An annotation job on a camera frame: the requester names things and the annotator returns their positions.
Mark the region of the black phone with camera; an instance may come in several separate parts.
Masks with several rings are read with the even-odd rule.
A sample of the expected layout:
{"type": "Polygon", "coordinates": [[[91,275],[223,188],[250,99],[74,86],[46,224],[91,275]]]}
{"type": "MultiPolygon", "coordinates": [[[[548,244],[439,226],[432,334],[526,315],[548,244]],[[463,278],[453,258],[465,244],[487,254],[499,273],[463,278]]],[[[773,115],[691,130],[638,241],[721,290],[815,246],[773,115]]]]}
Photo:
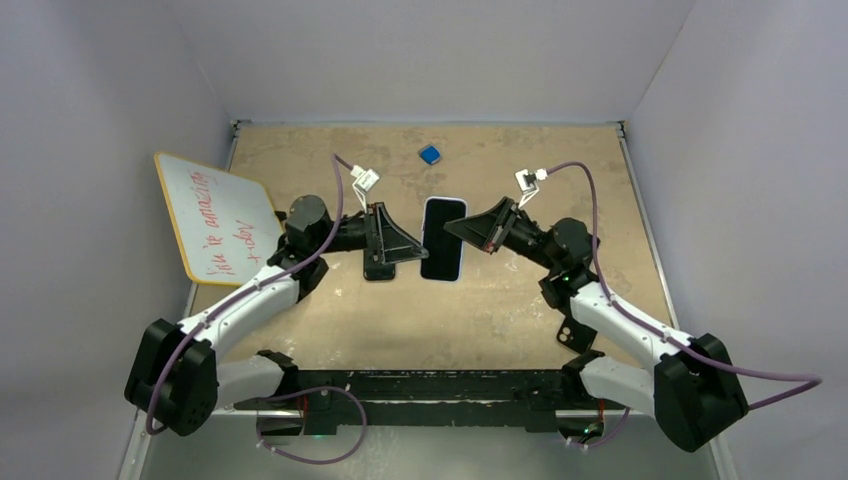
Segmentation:
{"type": "Polygon", "coordinates": [[[396,276],[394,264],[380,263],[368,252],[363,253],[363,278],[368,282],[391,281],[396,276]]]}

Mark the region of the black phone case edge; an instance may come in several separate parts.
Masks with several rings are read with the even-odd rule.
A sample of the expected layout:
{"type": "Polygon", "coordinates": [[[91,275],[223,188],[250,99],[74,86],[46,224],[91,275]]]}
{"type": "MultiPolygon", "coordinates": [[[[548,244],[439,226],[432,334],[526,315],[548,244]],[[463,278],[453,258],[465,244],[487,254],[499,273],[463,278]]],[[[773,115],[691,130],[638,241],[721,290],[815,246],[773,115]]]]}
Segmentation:
{"type": "Polygon", "coordinates": [[[557,333],[557,342],[577,354],[584,354],[592,348],[596,336],[596,330],[566,316],[557,333]]]}

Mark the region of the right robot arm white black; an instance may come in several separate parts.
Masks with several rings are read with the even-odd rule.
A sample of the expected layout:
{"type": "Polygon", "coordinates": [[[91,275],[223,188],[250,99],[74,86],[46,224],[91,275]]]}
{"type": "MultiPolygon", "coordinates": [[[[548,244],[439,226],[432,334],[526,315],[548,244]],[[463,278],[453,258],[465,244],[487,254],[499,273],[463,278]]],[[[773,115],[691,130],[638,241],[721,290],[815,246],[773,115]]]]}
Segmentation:
{"type": "Polygon", "coordinates": [[[653,318],[636,323],[638,309],[604,289],[590,268],[592,235],[584,222],[563,218],[542,230],[513,200],[503,198],[492,209],[444,228],[485,253],[505,247],[547,269],[539,282],[541,295],[562,313],[560,342],[577,355],[565,365],[561,381],[569,404],[584,407],[597,398],[629,407],[654,419],[686,452],[749,413],[717,337],[695,338],[653,318]]]}

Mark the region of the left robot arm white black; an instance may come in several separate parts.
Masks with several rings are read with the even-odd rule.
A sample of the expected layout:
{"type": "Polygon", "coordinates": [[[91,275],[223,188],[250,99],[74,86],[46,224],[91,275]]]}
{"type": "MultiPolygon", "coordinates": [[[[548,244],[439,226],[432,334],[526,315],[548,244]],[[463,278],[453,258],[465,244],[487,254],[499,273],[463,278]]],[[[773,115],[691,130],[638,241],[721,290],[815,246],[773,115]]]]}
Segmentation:
{"type": "Polygon", "coordinates": [[[159,319],[144,331],[124,397],[146,412],[151,433],[169,429],[190,435],[214,410],[254,398],[275,409],[295,402],[297,368],[289,357],[264,350],[245,361],[220,361],[319,286],[329,271],[323,254],[361,251],[380,266],[429,255],[381,202],[332,220],[320,197],[301,196],[285,214],[283,227],[276,251],[244,285],[199,314],[178,323],[159,319]]]}

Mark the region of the blue eraser block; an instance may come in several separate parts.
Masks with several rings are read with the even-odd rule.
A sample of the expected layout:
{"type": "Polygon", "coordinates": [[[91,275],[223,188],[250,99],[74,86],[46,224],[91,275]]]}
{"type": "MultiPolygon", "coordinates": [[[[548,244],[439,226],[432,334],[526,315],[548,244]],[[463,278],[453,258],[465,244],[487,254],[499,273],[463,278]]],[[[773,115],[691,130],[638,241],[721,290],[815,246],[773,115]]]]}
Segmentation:
{"type": "Polygon", "coordinates": [[[427,145],[420,149],[418,156],[428,165],[435,165],[442,159],[441,152],[434,145],[427,145]]]}

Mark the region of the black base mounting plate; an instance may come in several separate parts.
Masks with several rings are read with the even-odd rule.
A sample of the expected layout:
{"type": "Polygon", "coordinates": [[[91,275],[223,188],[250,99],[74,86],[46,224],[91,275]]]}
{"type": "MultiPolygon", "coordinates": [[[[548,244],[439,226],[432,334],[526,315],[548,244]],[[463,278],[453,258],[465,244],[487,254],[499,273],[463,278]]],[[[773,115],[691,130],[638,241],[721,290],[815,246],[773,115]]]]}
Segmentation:
{"type": "Polygon", "coordinates": [[[596,439],[616,403],[577,392],[562,370],[301,370],[284,392],[299,399],[249,399],[238,411],[305,415],[308,435],[340,426],[517,427],[596,439]]]}

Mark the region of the white whiteboard yellow frame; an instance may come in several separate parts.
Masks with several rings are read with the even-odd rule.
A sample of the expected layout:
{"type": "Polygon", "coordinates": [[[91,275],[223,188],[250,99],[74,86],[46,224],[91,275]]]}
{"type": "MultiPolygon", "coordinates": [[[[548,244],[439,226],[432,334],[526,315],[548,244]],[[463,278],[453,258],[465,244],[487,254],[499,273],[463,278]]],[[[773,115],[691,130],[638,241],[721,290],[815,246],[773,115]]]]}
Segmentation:
{"type": "Polygon", "coordinates": [[[197,284],[248,282],[282,234],[264,186],[165,152],[154,163],[187,276],[197,284]]]}

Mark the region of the aluminium frame rail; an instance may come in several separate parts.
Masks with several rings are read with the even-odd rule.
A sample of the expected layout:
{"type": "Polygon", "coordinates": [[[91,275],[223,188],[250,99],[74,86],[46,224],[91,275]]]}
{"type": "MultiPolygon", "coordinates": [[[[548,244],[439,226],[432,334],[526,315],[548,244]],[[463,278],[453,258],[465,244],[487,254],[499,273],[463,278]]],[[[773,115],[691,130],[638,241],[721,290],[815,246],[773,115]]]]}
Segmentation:
{"type": "Polygon", "coordinates": [[[685,453],[633,413],[610,441],[582,452],[558,433],[518,427],[370,425],[349,458],[315,466],[259,446],[254,411],[223,410],[199,432],[150,437],[138,419],[122,479],[736,479],[723,439],[685,453]]]}

